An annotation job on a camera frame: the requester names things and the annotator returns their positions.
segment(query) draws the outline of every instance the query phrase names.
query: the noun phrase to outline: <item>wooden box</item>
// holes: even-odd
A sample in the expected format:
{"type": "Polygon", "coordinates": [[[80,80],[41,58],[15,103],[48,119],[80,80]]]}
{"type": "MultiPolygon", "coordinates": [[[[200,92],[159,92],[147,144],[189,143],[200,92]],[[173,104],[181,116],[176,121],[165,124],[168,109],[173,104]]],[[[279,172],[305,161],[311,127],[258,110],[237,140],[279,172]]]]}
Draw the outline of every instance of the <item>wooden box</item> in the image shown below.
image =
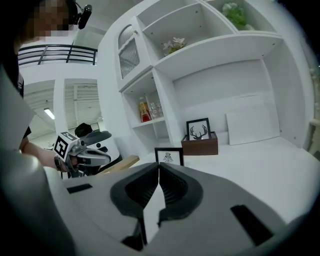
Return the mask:
{"type": "Polygon", "coordinates": [[[218,138],[211,132],[211,137],[200,140],[187,140],[187,135],[181,141],[185,156],[210,156],[218,155],[218,138]]]}

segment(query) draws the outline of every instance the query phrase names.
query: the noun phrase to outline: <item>glass bottle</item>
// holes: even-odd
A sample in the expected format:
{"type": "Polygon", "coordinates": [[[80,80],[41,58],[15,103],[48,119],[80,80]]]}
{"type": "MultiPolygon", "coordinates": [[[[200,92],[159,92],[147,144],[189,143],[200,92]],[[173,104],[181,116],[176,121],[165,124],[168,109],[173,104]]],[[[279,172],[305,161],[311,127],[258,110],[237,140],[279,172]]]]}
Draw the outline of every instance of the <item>glass bottle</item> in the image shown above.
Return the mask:
{"type": "Polygon", "coordinates": [[[151,113],[152,119],[156,119],[159,117],[158,108],[156,104],[153,102],[150,103],[150,113],[151,113]]]}
{"type": "Polygon", "coordinates": [[[141,116],[141,121],[148,122],[151,121],[151,116],[150,116],[150,111],[148,108],[147,102],[144,100],[144,97],[140,97],[140,116],[141,116]]]}
{"type": "Polygon", "coordinates": [[[156,103],[156,108],[157,108],[157,112],[158,112],[158,117],[159,117],[159,118],[163,117],[163,116],[164,116],[164,112],[163,112],[163,110],[162,110],[160,101],[158,101],[158,102],[156,103]]]}

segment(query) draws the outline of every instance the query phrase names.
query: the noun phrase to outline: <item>white board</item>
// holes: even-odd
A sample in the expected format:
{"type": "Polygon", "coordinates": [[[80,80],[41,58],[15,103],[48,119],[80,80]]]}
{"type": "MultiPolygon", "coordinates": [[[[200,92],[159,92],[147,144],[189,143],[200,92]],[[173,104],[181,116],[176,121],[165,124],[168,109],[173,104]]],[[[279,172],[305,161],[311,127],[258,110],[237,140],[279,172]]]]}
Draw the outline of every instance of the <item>white board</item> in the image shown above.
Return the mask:
{"type": "Polygon", "coordinates": [[[218,132],[216,137],[218,138],[218,145],[229,145],[229,132],[218,132]]]}
{"type": "Polygon", "coordinates": [[[245,144],[280,136],[277,110],[273,106],[246,108],[226,114],[229,144],[245,144]]]}

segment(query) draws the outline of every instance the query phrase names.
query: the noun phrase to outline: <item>white tabletop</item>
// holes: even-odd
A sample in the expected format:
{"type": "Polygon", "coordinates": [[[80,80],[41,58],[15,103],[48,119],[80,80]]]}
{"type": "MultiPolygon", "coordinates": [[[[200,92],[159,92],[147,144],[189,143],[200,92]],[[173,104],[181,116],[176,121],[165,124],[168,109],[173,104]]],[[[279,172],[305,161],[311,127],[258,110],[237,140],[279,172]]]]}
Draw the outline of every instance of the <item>white tabletop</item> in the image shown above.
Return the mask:
{"type": "MultiPolygon", "coordinates": [[[[155,154],[151,153],[133,166],[155,161],[155,154]]],[[[184,156],[184,165],[238,184],[275,210],[286,223],[310,210],[320,188],[320,162],[281,137],[219,145],[219,155],[184,156]]],[[[158,185],[145,208],[146,219],[156,220],[156,212],[164,207],[158,185]]],[[[151,226],[153,234],[155,224],[151,226]]]]}

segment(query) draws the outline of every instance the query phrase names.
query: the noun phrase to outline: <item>white cabinet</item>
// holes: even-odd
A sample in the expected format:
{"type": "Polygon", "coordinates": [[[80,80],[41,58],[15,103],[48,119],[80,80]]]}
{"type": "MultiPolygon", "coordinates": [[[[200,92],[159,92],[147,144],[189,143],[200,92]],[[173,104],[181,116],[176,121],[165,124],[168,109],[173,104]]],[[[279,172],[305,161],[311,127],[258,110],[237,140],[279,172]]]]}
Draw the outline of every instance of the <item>white cabinet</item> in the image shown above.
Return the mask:
{"type": "Polygon", "coordinates": [[[143,33],[134,16],[114,39],[118,89],[122,92],[132,81],[151,68],[143,33]]]}
{"type": "Polygon", "coordinates": [[[254,0],[235,2],[256,30],[239,31],[221,13],[228,0],[155,1],[119,29],[117,88],[139,157],[154,147],[181,147],[186,121],[208,117],[212,131],[228,135],[227,113],[266,106],[277,108],[280,135],[303,145],[305,67],[263,8],[254,0]],[[164,43],[173,37],[187,44],[168,55],[164,43]],[[163,117],[142,123],[140,97],[160,101],[163,117]]]}

